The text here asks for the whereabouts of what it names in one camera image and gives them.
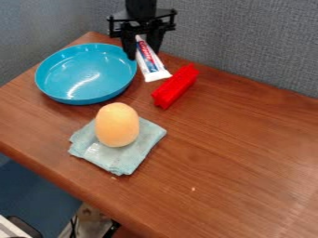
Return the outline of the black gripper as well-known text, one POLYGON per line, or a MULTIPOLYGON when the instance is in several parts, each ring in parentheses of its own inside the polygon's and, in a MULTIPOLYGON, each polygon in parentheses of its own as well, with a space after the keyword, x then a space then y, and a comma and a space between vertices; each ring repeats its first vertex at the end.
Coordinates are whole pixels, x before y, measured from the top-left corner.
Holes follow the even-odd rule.
MULTIPOLYGON (((130 60, 135 60, 136 41, 135 34, 128 31, 123 31, 120 27, 115 26, 118 23, 138 23, 138 27, 142 28, 142 34, 150 30, 150 23, 155 20, 160 20, 160 26, 167 31, 175 30, 175 16, 176 10, 172 8, 160 8, 156 6, 156 0, 124 0, 126 8, 112 14, 108 18, 108 35, 111 37, 119 37, 122 40, 123 50, 130 60)), ((155 29, 147 33, 147 43, 155 53, 159 52, 163 42, 166 31, 163 29, 155 29)))

